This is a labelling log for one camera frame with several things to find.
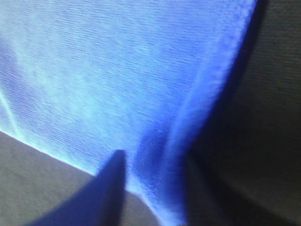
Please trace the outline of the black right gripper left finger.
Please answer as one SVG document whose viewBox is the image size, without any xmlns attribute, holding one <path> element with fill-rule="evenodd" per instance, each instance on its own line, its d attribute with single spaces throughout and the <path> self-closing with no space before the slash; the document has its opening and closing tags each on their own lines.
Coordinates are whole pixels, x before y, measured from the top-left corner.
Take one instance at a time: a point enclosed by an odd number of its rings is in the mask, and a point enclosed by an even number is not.
<svg viewBox="0 0 301 226">
<path fill-rule="evenodd" d="M 30 226 L 118 226 L 125 200 L 125 151 L 116 150 L 99 174 Z"/>
</svg>

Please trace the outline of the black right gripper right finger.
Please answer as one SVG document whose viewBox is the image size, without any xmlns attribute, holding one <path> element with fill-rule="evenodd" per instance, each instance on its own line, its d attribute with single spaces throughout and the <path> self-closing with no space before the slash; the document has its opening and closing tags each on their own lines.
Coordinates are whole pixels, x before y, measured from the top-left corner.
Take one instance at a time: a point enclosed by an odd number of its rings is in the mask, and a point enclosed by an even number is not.
<svg viewBox="0 0 301 226">
<path fill-rule="evenodd" d="M 226 184 L 197 155 L 185 160 L 186 212 L 191 226 L 255 226 L 259 214 L 239 191 Z"/>
</svg>

